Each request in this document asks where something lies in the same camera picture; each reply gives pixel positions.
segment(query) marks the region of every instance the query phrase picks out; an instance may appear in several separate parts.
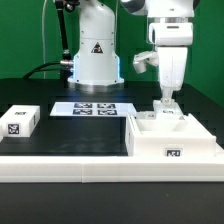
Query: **qr code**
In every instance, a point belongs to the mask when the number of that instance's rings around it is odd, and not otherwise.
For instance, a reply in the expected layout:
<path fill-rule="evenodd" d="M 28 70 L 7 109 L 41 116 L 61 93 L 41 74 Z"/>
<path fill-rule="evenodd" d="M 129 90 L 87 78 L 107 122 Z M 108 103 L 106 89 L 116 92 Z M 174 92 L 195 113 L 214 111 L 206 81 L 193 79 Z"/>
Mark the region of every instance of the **qr code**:
<path fill-rule="evenodd" d="M 101 116 L 116 116 L 117 111 L 116 110 L 98 110 L 98 115 Z"/>
<path fill-rule="evenodd" d="M 114 103 L 98 103 L 97 108 L 100 109 L 116 109 L 116 106 Z"/>
<path fill-rule="evenodd" d="M 15 115 L 25 115 L 26 112 L 16 112 Z"/>
<path fill-rule="evenodd" d="M 19 124 L 8 124 L 9 135 L 19 135 L 19 132 L 20 132 Z"/>
<path fill-rule="evenodd" d="M 74 108 L 92 108 L 92 103 L 75 103 Z"/>
<path fill-rule="evenodd" d="M 88 116 L 92 115 L 93 111 L 89 109 L 74 109 L 73 110 L 73 115 L 83 115 L 83 116 Z"/>

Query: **small white cube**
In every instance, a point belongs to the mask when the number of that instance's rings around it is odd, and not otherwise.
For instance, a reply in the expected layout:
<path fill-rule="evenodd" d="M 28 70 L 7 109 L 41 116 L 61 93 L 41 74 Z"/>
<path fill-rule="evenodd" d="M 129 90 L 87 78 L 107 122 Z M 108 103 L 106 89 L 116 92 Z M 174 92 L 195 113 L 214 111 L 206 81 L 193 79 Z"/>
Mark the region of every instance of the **small white cube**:
<path fill-rule="evenodd" d="M 2 117 L 4 137 L 30 137 L 40 120 L 40 106 L 13 105 Z"/>

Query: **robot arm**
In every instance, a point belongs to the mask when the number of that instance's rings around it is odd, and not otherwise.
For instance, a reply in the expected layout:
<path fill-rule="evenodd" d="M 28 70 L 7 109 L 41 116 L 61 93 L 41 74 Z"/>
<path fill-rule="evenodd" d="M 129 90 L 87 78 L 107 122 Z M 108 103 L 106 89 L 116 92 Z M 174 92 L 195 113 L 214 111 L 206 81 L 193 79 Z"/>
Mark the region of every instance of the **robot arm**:
<path fill-rule="evenodd" d="M 171 97 L 183 84 L 187 46 L 193 41 L 193 24 L 188 18 L 194 17 L 199 0 L 121 0 L 121 3 L 129 13 L 154 19 L 148 24 L 148 40 L 155 50 L 136 55 L 133 64 L 138 73 L 146 71 L 146 64 L 158 66 L 162 99 L 154 104 L 154 109 L 175 113 L 177 105 Z"/>

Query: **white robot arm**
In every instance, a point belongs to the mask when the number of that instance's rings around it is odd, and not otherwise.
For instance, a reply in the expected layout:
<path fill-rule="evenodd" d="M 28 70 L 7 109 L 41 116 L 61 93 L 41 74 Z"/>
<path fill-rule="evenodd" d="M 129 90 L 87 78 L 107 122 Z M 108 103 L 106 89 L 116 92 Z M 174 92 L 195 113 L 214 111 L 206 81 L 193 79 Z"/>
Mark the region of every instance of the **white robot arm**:
<path fill-rule="evenodd" d="M 155 46 L 152 52 L 134 57 L 138 73 L 146 71 L 146 64 L 158 66 L 162 99 L 154 101 L 156 113 L 182 114 L 172 100 L 173 91 L 181 89 L 187 60 L 187 46 L 193 41 L 194 0 L 121 0 L 124 8 L 135 15 L 154 19 L 148 27 L 148 40 Z"/>
<path fill-rule="evenodd" d="M 68 86 L 88 92 L 123 88 L 120 59 L 115 53 L 114 12 L 98 0 L 54 1 L 62 23 L 63 8 L 68 12 L 72 12 L 75 7 L 79 8 L 79 51 L 72 61 L 67 57 L 67 41 L 63 41 L 63 51 L 66 54 L 63 58 L 68 60 L 63 60 L 61 65 L 73 69 L 73 74 L 68 78 Z M 63 25 L 61 30 L 62 34 L 65 33 Z"/>

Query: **white platform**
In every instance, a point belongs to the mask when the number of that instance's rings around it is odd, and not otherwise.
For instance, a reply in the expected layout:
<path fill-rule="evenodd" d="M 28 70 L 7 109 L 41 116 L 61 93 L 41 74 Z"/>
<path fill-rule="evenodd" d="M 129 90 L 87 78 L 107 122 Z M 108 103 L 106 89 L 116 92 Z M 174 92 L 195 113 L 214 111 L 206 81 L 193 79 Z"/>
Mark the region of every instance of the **white platform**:
<path fill-rule="evenodd" d="M 0 157 L 0 182 L 224 181 L 224 153 L 210 159 Z"/>

